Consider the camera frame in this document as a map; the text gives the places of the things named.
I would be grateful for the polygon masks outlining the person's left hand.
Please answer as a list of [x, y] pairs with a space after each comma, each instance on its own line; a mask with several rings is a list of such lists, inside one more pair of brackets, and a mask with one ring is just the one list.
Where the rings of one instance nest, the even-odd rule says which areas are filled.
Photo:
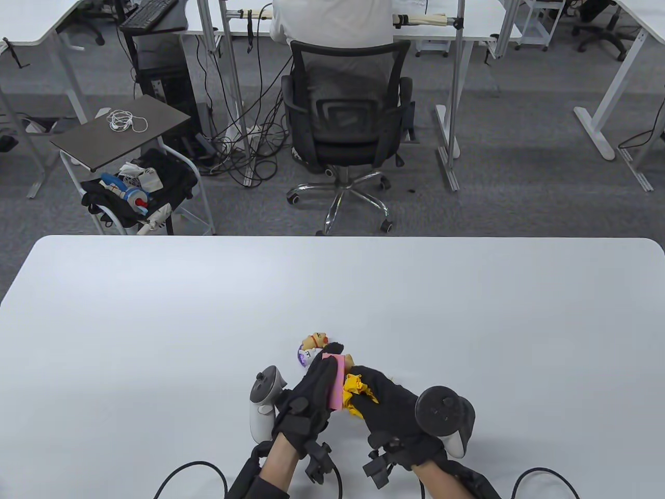
[[299, 459], [307, 456], [305, 444], [316, 441], [330, 418], [330, 391], [337, 376], [338, 364], [333, 354], [342, 354], [344, 345], [334, 342], [314, 357], [309, 370], [291, 390], [286, 390], [276, 403], [277, 416], [273, 437], [282, 435], [297, 452]]

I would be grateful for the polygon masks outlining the person's right hand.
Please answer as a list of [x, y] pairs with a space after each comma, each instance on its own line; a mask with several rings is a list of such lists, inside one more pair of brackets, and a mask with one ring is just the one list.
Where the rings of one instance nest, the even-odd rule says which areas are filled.
[[397, 450], [390, 451], [397, 464], [411, 470], [414, 466], [433, 462], [449, 475], [461, 475], [463, 466], [449, 461], [444, 443], [418, 425], [417, 397], [413, 392], [372, 368], [356, 365], [350, 373], [359, 375], [372, 392], [371, 395], [352, 395], [351, 405], [361, 413], [371, 434], [379, 432], [387, 435], [389, 440], [398, 440]]

